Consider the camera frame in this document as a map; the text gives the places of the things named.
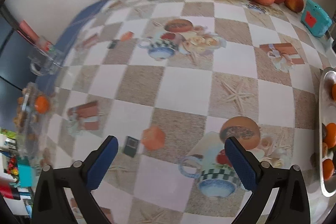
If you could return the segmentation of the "large orange tangerine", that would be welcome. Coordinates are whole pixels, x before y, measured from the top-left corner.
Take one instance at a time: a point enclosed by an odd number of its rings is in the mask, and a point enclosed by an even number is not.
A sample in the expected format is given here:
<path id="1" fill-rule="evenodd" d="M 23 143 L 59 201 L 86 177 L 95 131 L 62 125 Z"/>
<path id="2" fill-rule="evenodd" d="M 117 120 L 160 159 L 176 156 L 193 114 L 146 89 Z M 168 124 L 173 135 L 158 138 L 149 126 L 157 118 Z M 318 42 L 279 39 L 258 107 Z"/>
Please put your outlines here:
<path id="1" fill-rule="evenodd" d="M 326 125 L 326 129 L 327 135 L 326 138 L 323 139 L 323 142 L 327 144 L 328 148 L 333 148 L 336 143 L 336 124 L 329 123 Z"/>

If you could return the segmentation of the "small orange tangerine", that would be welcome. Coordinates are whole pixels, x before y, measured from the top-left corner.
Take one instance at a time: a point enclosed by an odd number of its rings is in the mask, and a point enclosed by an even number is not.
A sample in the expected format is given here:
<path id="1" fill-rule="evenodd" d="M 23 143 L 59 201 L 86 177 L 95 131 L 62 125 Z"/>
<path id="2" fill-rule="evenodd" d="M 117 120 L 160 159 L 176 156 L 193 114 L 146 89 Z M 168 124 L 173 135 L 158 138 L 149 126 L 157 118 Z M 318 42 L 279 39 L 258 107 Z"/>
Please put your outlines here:
<path id="1" fill-rule="evenodd" d="M 329 180 L 333 176 L 335 172 L 335 167 L 331 159 L 325 159 L 322 162 L 322 171 L 323 171 L 323 179 L 325 181 Z"/>

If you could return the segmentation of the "small brown kiwi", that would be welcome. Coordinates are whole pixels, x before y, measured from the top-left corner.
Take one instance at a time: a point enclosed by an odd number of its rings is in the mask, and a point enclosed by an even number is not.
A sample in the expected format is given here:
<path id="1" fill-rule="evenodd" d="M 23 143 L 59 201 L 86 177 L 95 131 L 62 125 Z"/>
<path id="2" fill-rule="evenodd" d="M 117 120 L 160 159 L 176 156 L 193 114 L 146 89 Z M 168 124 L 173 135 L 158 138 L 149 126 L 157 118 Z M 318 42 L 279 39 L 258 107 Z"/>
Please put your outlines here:
<path id="1" fill-rule="evenodd" d="M 327 129 L 324 123 L 322 123 L 322 139 L 325 139 L 327 135 Z"/>

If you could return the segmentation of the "clear plastic container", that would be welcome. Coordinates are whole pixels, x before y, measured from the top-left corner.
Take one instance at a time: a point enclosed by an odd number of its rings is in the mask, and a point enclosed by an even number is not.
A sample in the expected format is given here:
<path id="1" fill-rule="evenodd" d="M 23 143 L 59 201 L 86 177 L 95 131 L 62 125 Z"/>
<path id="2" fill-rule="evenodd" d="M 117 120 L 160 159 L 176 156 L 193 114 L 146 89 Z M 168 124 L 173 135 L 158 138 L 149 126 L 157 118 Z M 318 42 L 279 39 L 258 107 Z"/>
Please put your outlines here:
<path id="1" fill-rule="evenodd" d="M 50 108 L 45 114 L 35 111 L 34 103 L 38 96 L 45 96 L 49 99 Z M 39 146 L 42 139 L 42 125 L 45 116 L 52 107 L 51 99 L 38 89 L 37 84 L 28 83 L 18 98 L 17 114 L 13 119 L 16 133 L 16 148 L 20 157 L 26 157 L 32 161 L 39 153 Z"/>

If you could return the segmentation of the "tangerine by plastic container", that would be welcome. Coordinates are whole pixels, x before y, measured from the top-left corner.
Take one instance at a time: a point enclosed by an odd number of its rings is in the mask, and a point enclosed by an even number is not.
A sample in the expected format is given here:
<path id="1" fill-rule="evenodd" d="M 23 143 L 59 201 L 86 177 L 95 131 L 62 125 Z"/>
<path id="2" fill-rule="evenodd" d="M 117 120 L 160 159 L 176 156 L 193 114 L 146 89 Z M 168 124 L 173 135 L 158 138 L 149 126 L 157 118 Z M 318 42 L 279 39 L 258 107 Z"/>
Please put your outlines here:
<path id="1" fill-rule="evenodd" d="M 38 96 L 35 100 L 34 108 L 39 114 L 45 114 L 50 108 L 49 99 L 45 96 Z"/>

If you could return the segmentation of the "silver metal tray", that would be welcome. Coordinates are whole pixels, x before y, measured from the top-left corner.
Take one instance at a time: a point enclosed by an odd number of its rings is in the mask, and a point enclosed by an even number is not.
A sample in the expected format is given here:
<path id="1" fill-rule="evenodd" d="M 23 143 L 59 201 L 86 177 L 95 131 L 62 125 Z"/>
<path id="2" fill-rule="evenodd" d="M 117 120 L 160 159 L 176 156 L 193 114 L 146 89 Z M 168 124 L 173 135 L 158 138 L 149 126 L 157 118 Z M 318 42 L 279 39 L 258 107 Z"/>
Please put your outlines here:
<path id="1" fill-rule="evenodd" d="M 317 162 L 321 190 L 324 196 L 331 197 L 335 195 L 335 172 L 329 180 L 325 181 L 322 162 L 325 159 L 331 159 L 335 167 L 335 146 L 328 148 L 327 156 L 322 158 L 322 123 L 325 125 L 335 123 L 335 69 L 333 68 L 326 68 L 321 74 L 317 118 Z"/>

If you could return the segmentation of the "glass mug with logo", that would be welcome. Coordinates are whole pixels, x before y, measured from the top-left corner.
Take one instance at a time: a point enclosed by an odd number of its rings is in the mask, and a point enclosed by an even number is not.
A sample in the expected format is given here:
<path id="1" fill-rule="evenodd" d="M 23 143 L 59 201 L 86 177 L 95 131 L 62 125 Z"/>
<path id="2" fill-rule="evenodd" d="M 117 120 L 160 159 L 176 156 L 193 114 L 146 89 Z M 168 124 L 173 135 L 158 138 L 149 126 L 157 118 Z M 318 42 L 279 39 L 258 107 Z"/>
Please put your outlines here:
<path id="1" fill-rule="evenodd" d="M 33 46 L 29 53 L 30 71 L 37 76 L 55 75 L 62 67 L 64 53 L 53 44 L 48 45 L 48 50 Z"/>

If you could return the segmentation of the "pink rolled mat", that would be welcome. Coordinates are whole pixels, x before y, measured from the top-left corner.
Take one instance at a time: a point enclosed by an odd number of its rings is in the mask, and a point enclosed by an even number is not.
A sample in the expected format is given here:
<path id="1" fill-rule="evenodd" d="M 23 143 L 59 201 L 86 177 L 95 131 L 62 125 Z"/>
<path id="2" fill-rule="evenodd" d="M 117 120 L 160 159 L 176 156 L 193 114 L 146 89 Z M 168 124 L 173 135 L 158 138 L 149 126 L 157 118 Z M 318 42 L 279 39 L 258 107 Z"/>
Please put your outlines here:
<path id="1" fill-rule="evenodd" d="M 48 52 L 54 48 L 54 45 L 50 41 L 43 36 L 37 35 L 25 20 L 19 23 L 19 28 L 40 50 Z"/>

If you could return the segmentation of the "teal box with red label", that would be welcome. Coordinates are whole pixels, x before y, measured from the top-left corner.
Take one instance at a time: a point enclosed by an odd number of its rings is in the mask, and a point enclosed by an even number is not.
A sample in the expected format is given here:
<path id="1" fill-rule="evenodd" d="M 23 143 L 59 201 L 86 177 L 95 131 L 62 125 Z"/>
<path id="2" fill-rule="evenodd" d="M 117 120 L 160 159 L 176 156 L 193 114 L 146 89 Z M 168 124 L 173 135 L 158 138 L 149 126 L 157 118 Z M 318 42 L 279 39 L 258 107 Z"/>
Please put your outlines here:
<path id="1" fill-rule="evenodd" d="M 301 22 L 317 38 L 324 36 L 332 24 L 332 20 L 327 12 L 312 0 L 306 1 L 301 15 Z"/>

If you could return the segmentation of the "right red apple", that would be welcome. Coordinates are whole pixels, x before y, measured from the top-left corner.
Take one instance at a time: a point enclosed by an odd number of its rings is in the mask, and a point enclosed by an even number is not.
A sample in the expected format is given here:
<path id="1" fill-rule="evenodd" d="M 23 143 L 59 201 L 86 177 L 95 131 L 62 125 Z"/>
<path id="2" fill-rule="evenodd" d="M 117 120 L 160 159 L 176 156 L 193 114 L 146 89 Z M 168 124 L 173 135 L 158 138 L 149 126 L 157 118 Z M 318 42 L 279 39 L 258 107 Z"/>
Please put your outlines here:
<path id="1" fill-rule="evenodd" d="M 299 13 L 304 8 L 303 0 L 285 0 L 285 6 L 293 12 Z"/>

